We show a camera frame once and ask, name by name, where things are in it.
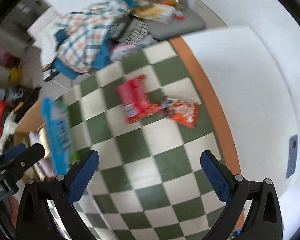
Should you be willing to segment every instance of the barcode label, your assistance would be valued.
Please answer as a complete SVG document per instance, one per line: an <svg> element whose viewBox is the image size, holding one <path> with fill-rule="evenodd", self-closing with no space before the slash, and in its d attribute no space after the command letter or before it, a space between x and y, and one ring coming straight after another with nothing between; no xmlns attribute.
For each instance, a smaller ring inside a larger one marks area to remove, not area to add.
<svg viewBox="0 0 300 240"><path fill-rule="evenodd" d="M124 109L126 110L128 118L134 117L135 115L138 114L138 112L134 108L133 104L124 106Z"/></svg>

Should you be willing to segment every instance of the checkered tablecloth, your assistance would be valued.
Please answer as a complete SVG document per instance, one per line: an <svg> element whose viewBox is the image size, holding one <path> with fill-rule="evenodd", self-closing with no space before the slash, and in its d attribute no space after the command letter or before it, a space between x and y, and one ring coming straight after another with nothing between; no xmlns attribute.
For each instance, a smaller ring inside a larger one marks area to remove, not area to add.
<svg viewBox="0 0 300 240"><path fill-rule="evenodd" d="M145 74L152 102L178 95L199 102L198 125L160 114L127 124L116 88ZM220 202L200 167L210 150L224 163L210 116L169 42L116 62L65 93L76 150L96 150L98 170L75 207L102 240L201 240L218 219Z"/></svg>

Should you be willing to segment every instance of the chip bag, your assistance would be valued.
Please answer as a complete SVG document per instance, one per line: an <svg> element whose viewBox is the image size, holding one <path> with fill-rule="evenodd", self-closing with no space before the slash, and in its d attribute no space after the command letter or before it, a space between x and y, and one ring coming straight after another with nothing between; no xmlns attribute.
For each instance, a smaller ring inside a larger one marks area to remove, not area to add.
<svg viewBox="0 0 300 240"><path fill-rule="evenodd" d="M133 123L161 110L158 104L152 104L146 97L142 80L145 75L137 76L117 87L127 122Z"/></svg>
<svg viewBox="0 0 300 240"><path fill-rule="evenodd" d="M161 108L172 120L181 123L189 128L194 128L198 122L198 104L189 103L182 98L165 97Z"/></svg>

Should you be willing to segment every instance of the plaid shirt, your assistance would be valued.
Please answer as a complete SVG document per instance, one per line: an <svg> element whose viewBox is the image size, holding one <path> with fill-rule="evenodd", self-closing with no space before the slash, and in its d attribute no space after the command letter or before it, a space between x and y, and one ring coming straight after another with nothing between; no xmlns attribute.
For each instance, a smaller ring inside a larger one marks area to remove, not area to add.
<svg viewBox="0 0 300 240"><path fill-rule="evenodd" d="M86 73L115 18L126 8L128 5L124 1L110 0L60 17L56 24L65 28L68 37L58 48L57 58L72 70Z"/></svg>

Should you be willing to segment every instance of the gray chair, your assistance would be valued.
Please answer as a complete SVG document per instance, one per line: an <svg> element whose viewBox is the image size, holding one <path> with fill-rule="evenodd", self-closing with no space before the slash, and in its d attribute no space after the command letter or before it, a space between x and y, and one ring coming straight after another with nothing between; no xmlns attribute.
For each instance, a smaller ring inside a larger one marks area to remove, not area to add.
<svg viewBox="0 0 300 240"><path fill-rule="evenodd" d="M184 5L188 6L187 0L181 1L184 2ZM191 9L185 8L182 9L181 12L185 16L185 19L173 20L169 24L145 20L145 23L149 27L151 36L163 41L178 35L204 30L206 28L205 21Z"/></svg>

